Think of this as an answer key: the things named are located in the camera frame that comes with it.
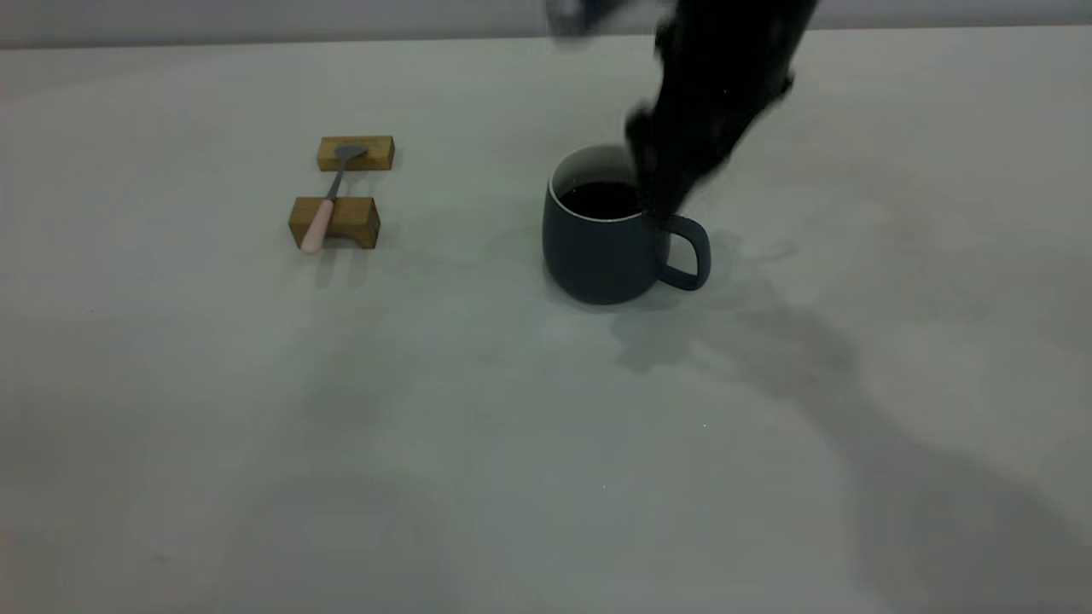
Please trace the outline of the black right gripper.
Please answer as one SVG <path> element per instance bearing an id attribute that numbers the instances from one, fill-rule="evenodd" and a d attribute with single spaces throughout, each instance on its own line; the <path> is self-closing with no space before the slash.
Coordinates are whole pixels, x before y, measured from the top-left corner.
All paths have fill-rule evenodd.
<path id="1" fill-rule="evenodd" d="M 662 82 L 653 113 L 637 107 L 625 120 L 644 213 L 660 220 L 678 214 L 695 187 L 719 172 L 752 125 L 787 96 L 795 54 L 819 4 L 675 4 L 655 34 Z"/>

